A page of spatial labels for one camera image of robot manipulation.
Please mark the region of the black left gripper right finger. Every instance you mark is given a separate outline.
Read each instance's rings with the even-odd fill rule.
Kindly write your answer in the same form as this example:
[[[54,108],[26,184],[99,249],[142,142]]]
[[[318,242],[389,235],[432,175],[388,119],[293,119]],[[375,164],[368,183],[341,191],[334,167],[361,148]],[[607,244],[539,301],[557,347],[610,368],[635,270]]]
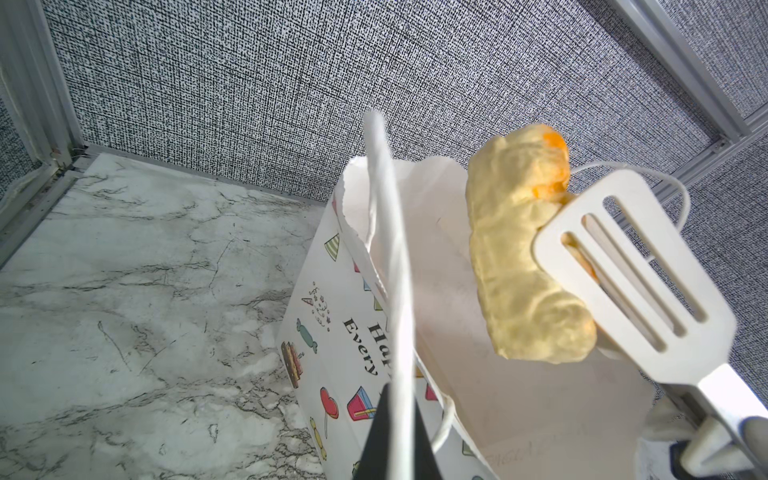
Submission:
[[[435,455],[432,451],[423,418],[415,403],[414,420],[414,475],[415,480],[442,480]]]

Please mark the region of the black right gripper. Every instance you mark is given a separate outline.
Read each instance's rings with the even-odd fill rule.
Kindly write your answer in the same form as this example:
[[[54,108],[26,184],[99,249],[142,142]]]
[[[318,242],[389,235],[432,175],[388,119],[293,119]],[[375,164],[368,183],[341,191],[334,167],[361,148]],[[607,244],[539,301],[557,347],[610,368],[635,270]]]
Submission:
[[[678,479],[766,479],[738,445],[679,442],[670,448],[671,469]]]

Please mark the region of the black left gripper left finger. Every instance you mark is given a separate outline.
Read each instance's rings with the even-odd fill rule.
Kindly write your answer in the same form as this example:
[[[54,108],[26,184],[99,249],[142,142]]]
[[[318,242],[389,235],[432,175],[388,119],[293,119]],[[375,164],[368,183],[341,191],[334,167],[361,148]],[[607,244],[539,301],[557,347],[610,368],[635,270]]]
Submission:
[[[377,412],[374,416],[354,480],[386,480],[389,461],[390,408],[389,390],[381,392]]]

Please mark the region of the white paper gift bag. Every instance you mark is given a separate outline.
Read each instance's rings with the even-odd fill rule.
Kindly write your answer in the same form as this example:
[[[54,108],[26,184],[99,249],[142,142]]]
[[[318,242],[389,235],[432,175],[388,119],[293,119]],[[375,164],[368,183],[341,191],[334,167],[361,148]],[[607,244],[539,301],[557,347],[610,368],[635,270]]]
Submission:
[[[491,345],[470,264],[466,170],[395,160],[364,120],[302,266],[278,342],[330,479],[353,479],[398,356],[391,300],[413,289],[414,398],[442,479],[635,479],[652,388],[600,351],[508,360]]]

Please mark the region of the fake bread roll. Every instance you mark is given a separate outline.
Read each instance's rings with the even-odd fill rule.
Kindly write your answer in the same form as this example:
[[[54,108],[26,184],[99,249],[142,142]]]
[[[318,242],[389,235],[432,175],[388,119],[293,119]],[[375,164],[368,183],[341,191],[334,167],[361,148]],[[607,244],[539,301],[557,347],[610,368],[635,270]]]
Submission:
[[[552,127],[489,140],[468,164],[469,255],[495,352],[552,364],[584,360],[597,341],[585,304],[536,263],[536,235],[568,203],[569,152]]]

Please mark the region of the white slotted bread tongs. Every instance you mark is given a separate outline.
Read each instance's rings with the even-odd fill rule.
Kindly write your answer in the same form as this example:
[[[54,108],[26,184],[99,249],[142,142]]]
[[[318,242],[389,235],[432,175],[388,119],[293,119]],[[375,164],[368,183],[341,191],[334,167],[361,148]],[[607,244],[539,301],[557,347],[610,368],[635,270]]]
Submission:
[[[644,178],[621,169],[536,235],[537,264],[659,385],[688,388],[694,443],[738,445],[767,471],[767,409],[729,363],[737,322]]]

